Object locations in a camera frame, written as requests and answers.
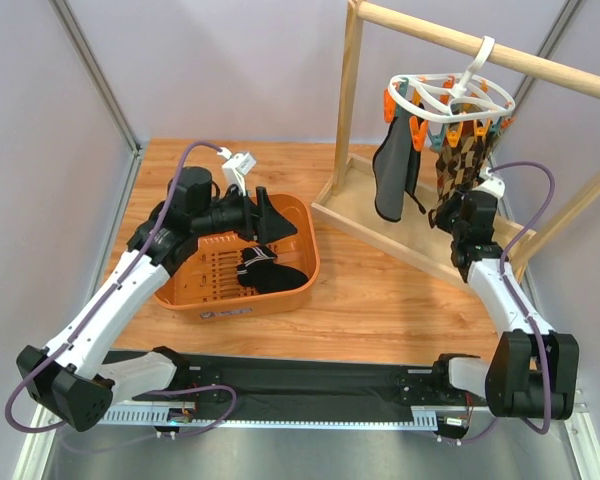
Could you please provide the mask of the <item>brown argyle sock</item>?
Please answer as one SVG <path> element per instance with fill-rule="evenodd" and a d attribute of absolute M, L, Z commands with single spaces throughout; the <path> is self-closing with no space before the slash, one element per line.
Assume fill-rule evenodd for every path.
<path fill-rule="evenodd" d="M 433 209 L 428 213 L 429 224 L 437 227 L 438 209 L 447 202 L 454 193 L 467 193 L 460 190 L 463 174 L 462 145 L 466 139 L 468 128 L 462 128 L 458 143 L 452 146 L 448 140 L 443 145 L 435 163 L 437 174 L 436 191 L 438 200 Z"/>
<path fill-rule="evenodd" d="M 478 184 L 480 170 L 488 166 L 489 156 L 514 120 L 513 116 L 504 116 L 496 120 L 473 120 L 463 124 L 463 128 L 468 130 L 462 145 L 462 192 L 469 192 Z"/>

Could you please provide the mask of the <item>black white-striped sock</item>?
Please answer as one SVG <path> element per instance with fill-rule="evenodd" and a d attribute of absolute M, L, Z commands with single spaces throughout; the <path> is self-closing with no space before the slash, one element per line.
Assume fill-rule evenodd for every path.
<path fill-rule="evenodd" d="M 248 272 L 259 294 L 295 290 L 308 282 L 307 275 L 302 271 L 275 263 L 254 264 Z"/>

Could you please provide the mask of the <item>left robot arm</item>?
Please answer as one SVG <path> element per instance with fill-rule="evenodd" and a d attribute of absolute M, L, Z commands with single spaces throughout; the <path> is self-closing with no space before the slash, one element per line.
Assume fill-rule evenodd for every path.
<path fill-rule="evenodd" d="M 182 167 L 127 243 L 113 274 L 77 317 L 43 348 L 25 347 L 16 365 L 29 396 L 78 432 L 109 408 L 143 394 L 182 394 L 189 364 L 156 347 L 135 359 L 105 358 L 129 321 L 198 250 L 203 237 L 227 232 L 269 244 L 296 234 L 265 188 L 250 198 L 232 185 L 221 194 L 209 170 Z"/>

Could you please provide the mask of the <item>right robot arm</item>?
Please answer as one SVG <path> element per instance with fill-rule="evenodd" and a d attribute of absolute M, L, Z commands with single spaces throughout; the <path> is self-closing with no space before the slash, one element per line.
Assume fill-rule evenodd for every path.
<path fill-rule="evenodd" d="M 494 240 L 497 198 L 472 190 L 454 197 L 440 226 L 452 235 L 451 261 L 477 294 L 499 335 L 491 362 L 445 354 L 451 387 L 485 399 L 496 417 L 566 420 L 574 408 L 579 345 L 558 333 L 517 283 Z"/>

